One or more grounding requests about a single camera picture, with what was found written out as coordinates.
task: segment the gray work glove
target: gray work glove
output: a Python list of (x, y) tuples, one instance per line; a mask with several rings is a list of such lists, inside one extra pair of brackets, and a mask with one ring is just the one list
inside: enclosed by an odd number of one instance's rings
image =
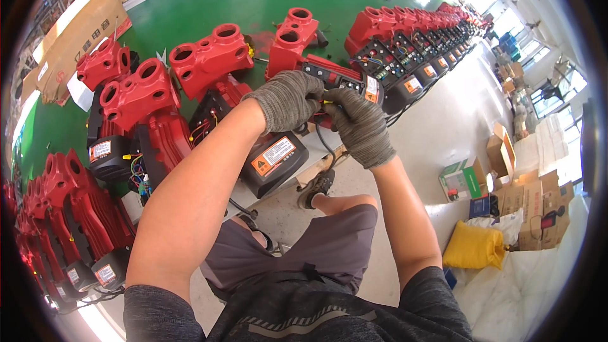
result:
[(299, 70), (284, 70), (272, 77), (267, 83), (247, 98), (257, 99), (264, 117), (266, 130), (269, 132), (286, 132), (305, 123), (311, 116), (321, 110), (321, 97), (324, 84), (319, 78)]
[(364, 169), (384, 165), (395, 157), (380, 106), (348, 88), (333, 88), (323, 99), (333, 102), (323, 108), (331, 116), (347, 151)]

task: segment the leg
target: leg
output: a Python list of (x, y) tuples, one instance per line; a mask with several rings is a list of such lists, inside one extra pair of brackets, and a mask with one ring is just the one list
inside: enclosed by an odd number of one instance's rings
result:
[(230, 291), (250, 277), (273, 270), (275, 257), (266, 251), (260, 232), (233, 217), (224, 222), (209, 255), (201, 264), (202, 275), (220, 290)]
[(323, 211), (287, 253), (279, 257), (279, 270), (299, 271), (304, 263), (315, 265), (323, 276), (359, 291), (371, 255), (377, 220), (377, 203), (371, 195), (328, 197), (334, 171), (317, 176), (302, 192), (298, 204)]
[(319, 193), (311, 201), (311, 204), (325, 213), (326, 216), (332, 216), (340, 211), (353, 208), (357, 205), (363, 205), (364, 203), (374, 206), (376, 209), (378, 208), (376, 199), (369, 194), (357, 194), (349, 197), (329, 197), (323, 193)]
[(232, 217), (230, 218), (231, 221), (236, 222), (240, 227), (243, 227), (245, 230), (249, 230), (251, 231), (251, 236), (254, 237), (255, 240), (258, 241), (258, 243), (266, 248), (268, 241), (266, 240), (266, 237), (264, 237), (264, 234), (262, 234), (262, 232), (260, 231), (252, 231), (249, 226), (247, 226), (247, 224), (245, 223), (245, 221), (243, 221), (242, 219), (240, 219), (239, 217)]

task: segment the gray shorts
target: gray shorts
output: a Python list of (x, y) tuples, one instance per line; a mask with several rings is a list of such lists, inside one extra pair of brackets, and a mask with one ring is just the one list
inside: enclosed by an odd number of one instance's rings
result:
[(356, 294), (370, 260), (376, 220), (377, 209), (368, 204), (313, 218), (300, 239), (280, 257), (266, 251), (249, 230), (224, 222), (201, 272), (218, 289), (230, 292), (250, 277), (301, 271), (309, 263), (320, 275)]

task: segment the gray t-shirt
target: gray t-shirt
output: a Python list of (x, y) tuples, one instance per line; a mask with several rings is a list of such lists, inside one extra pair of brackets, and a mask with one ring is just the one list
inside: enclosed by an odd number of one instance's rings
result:
[(129, 341), (470, 341), (471, 328), (443, 271), (407, 283), (399, 307), (353, 296), (335, 282), (293, 279), (243, 285), (205, 338), (192, 307), (149, 285), (125, 291)]

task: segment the gray floor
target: gray floor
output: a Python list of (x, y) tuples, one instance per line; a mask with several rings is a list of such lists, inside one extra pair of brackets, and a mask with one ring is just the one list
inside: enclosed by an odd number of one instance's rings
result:
[[(512, 131), (513, 118), (505, 107), (498, 81), (491, 73), (492, 57), (483, 45), (442, 78), (422, 101), (408, 110), (390, 129), (391, 141), (407, 174), (426, 205), (442, 251), (458, 219), (467, 218), (468, 201), (447, 204), (437, 177), (453, 162), (477, 155), (488, 168), (485, 146), (494, 122)], [(330, 195), (368, 193), (379, 196), (372, 175), (352, 158), (336, 167)], [(255, 208), (258, 225), (273, 238), (293, 244), (320, 211), (304, 211), (296, 205), (295, 188), (286, 189)], [(360, 297), (396, 306), (399, 285), (389, 240), (380, 216), (371, 247), (369, 269)], [(211, 294), (200, 271), (190, 281), (190, 298), (196, 319), (208, 333), (223, 309)]]

